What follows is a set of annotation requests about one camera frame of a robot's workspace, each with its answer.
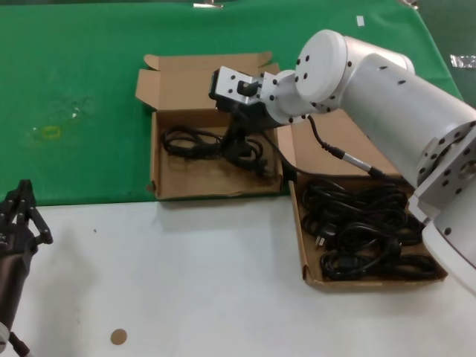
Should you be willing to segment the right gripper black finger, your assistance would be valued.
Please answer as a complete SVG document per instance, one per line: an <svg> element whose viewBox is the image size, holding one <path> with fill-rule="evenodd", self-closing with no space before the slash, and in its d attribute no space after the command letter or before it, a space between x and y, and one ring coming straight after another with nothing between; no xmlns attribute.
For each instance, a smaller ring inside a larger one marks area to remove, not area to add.
<svg viewBox="0 0 476 357"><path fill-rule="evenodd" d="M238 153L239 145L237 139L239 138L239 126L235 122L231 122L227 128L226 133L222 138L222 157L233 158Z"/></svg>
<svg viewBox="0 0 476 357"><path fill-rule="evenodd" d="M237 132L237 147L238 159L252 161L257 158L257 148L244 129Z"/></svg>

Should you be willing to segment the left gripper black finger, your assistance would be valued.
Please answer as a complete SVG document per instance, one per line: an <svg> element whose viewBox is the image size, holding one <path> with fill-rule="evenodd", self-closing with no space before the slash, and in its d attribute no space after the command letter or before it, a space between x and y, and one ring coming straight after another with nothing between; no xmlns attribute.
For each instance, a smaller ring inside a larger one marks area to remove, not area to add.
<svg viewBox="0 0 476 357"><path fill-rule="evenodd" d="M24 179L20 181L19 188L18 223L27 224L29 220L33 222L39 231L39 235L36 237L36 242L38 244L52 244L53 237L50 228L36 208L36 198L33 193L33 185L30 180Z"/></svg>
<svg viewBox="0 0 476 357"><path fill-rule="evenodd" d="M17 188L8 191L1 202L1 223L11 223L16 216L22 186L23 181L20 181Z"/></svg>

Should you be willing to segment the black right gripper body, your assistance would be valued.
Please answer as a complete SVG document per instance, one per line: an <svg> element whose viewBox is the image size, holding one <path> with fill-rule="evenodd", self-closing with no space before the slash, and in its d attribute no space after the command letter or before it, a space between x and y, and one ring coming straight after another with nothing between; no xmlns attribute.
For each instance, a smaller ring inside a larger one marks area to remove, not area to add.
<svg viewBox="0 0 476 357"><path fill-rule="evenodd" d="M230 113L240 126L250 132L277 128L277 121L271 117L262 102L246 105L230 99L218 99L216 108L222 112Z"/></svg>

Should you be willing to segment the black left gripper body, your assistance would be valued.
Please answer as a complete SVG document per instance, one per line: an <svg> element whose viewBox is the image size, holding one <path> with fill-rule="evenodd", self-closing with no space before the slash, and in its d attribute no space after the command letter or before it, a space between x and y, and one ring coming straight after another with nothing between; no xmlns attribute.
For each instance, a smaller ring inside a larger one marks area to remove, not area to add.
<svg viewBox="0 0 476 357"><path fill-rule="evenodd" d="M37 252L36 238L29 228L29 221L1 220L1 267L30 268Z"/></svg>

